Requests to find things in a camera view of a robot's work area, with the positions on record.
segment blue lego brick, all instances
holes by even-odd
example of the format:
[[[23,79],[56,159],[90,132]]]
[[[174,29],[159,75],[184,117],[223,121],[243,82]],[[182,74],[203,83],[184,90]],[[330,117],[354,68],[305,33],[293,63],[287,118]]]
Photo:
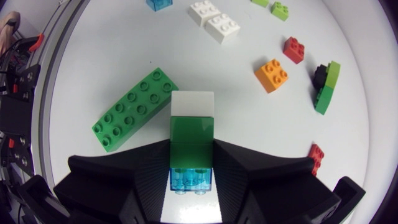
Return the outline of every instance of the blue lego brick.
[[[170,168],[170,190],[175,191],[176,194],[195,192],[198,195],[211,191],[211,168]]]
[[[147,4],[156,12],[166,8],[167,6],[171,6],[173,4],[173,0],[147,0]]]

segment white block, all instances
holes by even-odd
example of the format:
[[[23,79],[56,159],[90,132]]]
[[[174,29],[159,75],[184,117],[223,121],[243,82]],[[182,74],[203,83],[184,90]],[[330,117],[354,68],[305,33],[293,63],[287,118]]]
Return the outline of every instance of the white block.
[[[227,14],[221,14],[207,21],[205,30],[222,44],[236,37],[241,27]]]
[[[214,93],[173,91],[172,116],[214,117]]]
[[[221,12],[210,1],[196,2],[189,8],[188,14],[200,26],[203,27],[206,22]]]

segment red lego piece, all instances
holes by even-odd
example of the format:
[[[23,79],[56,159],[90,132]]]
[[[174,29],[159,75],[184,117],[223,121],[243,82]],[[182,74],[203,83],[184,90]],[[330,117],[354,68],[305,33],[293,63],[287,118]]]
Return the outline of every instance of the red lego piece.
[[[325,154],[322,152],[318,145],[312,144],[310,154],[308,156],[311,157],[315,162],[312,169],[312,175],[317,176],[318,168],[321,166],[321,161]]]
[[[304,45],[300,44],[296,38],[290,37],[285,42],[284,54],[298,64],[304,59]]]
[[[14,147],[14,140],[10,139],[8,141],[8,148],[12,149]]]
[[[18,92],[18,85],[17,85],[17,84],[14,84],[14,85],[12,86],[12,92],[13,92],[13,93]]]

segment large green lego brick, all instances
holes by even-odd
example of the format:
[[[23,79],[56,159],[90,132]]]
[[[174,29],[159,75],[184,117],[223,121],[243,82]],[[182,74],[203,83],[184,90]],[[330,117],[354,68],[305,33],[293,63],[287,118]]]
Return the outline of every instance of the large green lego brick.
[[[171,101],[178,87],[156,68],[128,91],[92,127],[105,151],[115,151]]]
[[[317,100],[314,104],[315,110],[324,115],[329,107],[329,103],[331,101],[332,96],[333,96],[333,89],[328,86],[324,86],[319,91],[319,94],[317,96]]]
[[[173,143],[212,143],[214,118],[172,116],[170,130]]]
[[[271,7],[271,13],[283,21],[286,21],[286,19],[289,17],[289,9],[280,2],[274,2]]]
[[[251,0],[251,2],[256,3],[262,7],[267,7],[269,0]]]
[[[336,82],[338,79],[338,75],[340,74],[340,64],[334,61],[331,61],[326,68],[326,82],[325,85],[335,89]]]
[[[170,144],[170,168],[213,167],[213,144]]]

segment transparent green block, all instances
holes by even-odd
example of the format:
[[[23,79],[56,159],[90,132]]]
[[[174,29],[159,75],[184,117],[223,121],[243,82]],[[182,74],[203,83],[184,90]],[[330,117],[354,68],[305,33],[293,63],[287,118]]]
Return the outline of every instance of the transparent green block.
[[[115,151],[171,101],[178,87],[156,68],[128,91],[92,127],[105,151]]]
[[[251,2],[256,3],[262,7],[267,7],[269,0],[251,0]]]
[[[282,5],[280,2],[274,2],[271,7],[271,13],[283,21],[286,21],[286,19],[289,17],[288,7]]]
[[[315,110],[324,115],[329,107],[332,96],[333,96],[333,89],[325,85],[319,91],[317,100],[314,104]]]
[[[204,169],[213,167],[213,144],[170,144],[170,167]]]
[[[172,116],[170,141],[173,143],[212,143],[214,118]]]
[[[325,85],[335,89],[338,75],[340,74],[340,64],[334,61],[331,61],[326,68],[326,82]]]

